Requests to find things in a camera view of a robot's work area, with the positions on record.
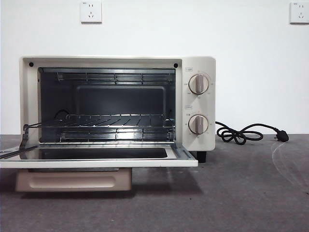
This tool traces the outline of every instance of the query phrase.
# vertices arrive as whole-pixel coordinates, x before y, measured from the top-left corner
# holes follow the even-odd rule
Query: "oven door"
[[[172,145],[42,145],[0,153],[1,168],[196,167],[183,147]]]

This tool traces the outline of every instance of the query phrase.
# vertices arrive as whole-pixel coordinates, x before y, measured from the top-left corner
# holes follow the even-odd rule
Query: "control knob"
[[[189,88],[195,94],[203,94],[208,89],[208,79],[204,74],[196,74],[189,81]]]
[[[208,121],[202,115],[194,115],[189,120],[189,129],[194,134],[202,134],[207,130]]]

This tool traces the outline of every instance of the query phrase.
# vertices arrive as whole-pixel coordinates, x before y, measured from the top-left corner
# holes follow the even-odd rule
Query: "white toaster oven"
[[[211,57],[24,57],[23,137],[0,153],[18,191],[127,190],[136,167],[193,167],[215,147]]]

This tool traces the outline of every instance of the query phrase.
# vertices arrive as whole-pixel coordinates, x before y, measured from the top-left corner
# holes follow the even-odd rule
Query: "power cord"
[[[260,127],[266,127],[266,128],[270,128],[272,130],[274,130],[277,135],[276,135],[276,139],[278,141],[282,141],[282,142],[287,142],[289,141],[289,136],[287,135],[287,133],[283,130],[279,130],[275,127],[266,125],[266,124],[261,124],[261,123],[255,123],[255,124],[251,124],[245,128],[243,128],[242,130],[234,130],[230,127],[228,127],[227,125],[221,123],[221,122],[216,122],[216,124],[222,126],[221,128],[219,128],[217,130],[217,135],[226,143],[232,141],[234,139],[235,143],[238,145],[244,145],[247,140],[250,141],[259,141],[263,139],[263,135],[262,133],[258,132],[258,131],[253,131],[253,130],[247,130],[251,127],[256,127],[256,126],[260,126]],[[258,137],[248,137],[245,134],[256,134],[258,135]]]

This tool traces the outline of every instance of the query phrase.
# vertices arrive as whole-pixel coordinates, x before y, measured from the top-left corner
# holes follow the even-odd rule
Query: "wall outlet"
[[[309,1],[294,1],[290,3],[290,23],[309,23]]]
[[[81,2],[81,23],[102,23],[102,3],[100,1]]]

